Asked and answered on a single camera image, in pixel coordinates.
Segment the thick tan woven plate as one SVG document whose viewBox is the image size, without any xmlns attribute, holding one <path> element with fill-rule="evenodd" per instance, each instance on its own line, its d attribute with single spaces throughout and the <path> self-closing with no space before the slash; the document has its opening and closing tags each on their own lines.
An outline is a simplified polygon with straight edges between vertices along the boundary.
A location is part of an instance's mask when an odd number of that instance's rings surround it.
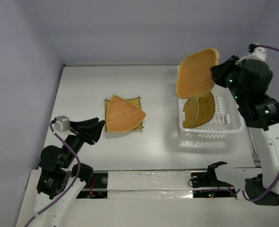
<svg viewBox="0 0 279 227">
<path fill-rule="evenodd" d="M 178 70 L 176 94 L 181 99 L 206 96 L 214 87 L 211 67 L 219 63 L 219 52 L 215 48 L 187 56 Z"/>
</svg>

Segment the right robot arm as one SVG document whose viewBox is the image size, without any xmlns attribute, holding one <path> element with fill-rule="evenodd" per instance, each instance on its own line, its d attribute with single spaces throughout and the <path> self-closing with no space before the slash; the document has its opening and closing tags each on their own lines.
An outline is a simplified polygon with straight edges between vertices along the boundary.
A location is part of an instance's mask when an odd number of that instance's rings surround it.
<svg viewBox="0 0 279 227">
<path fill-rule="evenodd" d="M 268 65 L 257 59 L 237 63 L 232 56 L 210 68 L 212 79 L 228 88 L 238 111 L 252 135 L 262 173 L 249 176 L 224 161 L 208 166 L 206 180 L 210 185 L 229 183 L 243 197 L 257 205 L 279 205 L 279 103 L 266 94 L 273 74 Z"/>
</svg>

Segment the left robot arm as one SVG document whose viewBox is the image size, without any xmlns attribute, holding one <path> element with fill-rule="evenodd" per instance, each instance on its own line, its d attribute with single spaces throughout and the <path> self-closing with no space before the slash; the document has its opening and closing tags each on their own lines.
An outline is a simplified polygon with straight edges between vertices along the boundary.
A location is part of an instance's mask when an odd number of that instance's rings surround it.
<svg viewBox="0 0 279 227">
<path fill-rule="evenodd" d="M 61 227 L 79 193 L 95 186 L 93 168 L 81 163 L 78 153 L 85 143 L 99 141 L 104 125 L 97 117 L 73 122 L 62 115 L 50 121 L 51 133 L 62 146 L 49 145 L 40 154 L 34 214 L 25 226 Z"/>
</svg>

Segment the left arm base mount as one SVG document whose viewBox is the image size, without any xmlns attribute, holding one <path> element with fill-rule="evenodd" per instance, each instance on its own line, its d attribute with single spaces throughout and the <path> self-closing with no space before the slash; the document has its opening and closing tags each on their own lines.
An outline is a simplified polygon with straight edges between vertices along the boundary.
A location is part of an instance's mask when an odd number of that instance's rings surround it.
<svg viewBox="0 0 279 227">
<path fill-rule="evenodd" d="M 81 190 L 77 199 L 106 199 L 107 184 L 108 172 L 94 172 L 92 183 Z"/>
</svg>

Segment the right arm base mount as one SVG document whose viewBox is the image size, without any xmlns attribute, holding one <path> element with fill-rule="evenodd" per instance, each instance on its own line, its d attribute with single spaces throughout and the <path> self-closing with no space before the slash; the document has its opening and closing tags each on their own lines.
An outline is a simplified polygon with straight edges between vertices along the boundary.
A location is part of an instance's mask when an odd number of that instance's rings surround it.
<svg viewBox="0 0 279 227">
<path fill-rule="evenodd" d="M 229 183 L 212 182 L 207 172 L 191 172 L 188 185 L 194 198 L 236 198 L 238 191 Z"/>
</svg>

